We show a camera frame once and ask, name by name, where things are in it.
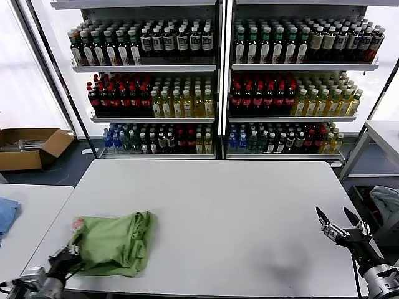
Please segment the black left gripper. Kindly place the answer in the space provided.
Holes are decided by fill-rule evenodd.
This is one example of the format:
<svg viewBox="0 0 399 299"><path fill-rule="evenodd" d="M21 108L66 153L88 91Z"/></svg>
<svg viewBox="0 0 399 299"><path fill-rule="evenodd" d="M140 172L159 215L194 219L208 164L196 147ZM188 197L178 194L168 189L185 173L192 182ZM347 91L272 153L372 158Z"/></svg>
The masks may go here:
<svg viewBox="0 0 399 299"><path fill-rule="evenodd" d="M50 269L47 278L55 278L59 281L66 281L67 275L75 271L82 263L78 245L61 247L48 258Z"/></svg>

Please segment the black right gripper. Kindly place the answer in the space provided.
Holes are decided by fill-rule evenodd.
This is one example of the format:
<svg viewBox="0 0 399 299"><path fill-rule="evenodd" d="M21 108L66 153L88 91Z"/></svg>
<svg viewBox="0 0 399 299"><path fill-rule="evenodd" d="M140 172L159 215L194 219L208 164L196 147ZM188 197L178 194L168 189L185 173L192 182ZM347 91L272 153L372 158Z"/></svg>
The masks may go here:
<svg viewBox="0 0 399 299"><path fill-rule="evenodd" d="M323 234L335 244L349 249L358 263L359 274L363 277L371 268L383 265L384 258L379 256L370 245L372 234L369 225L347 207L344 207L343 210L353 226L353 229L346 229L346 233L334 223L331 223L322 210L316 207Z"/></svg>

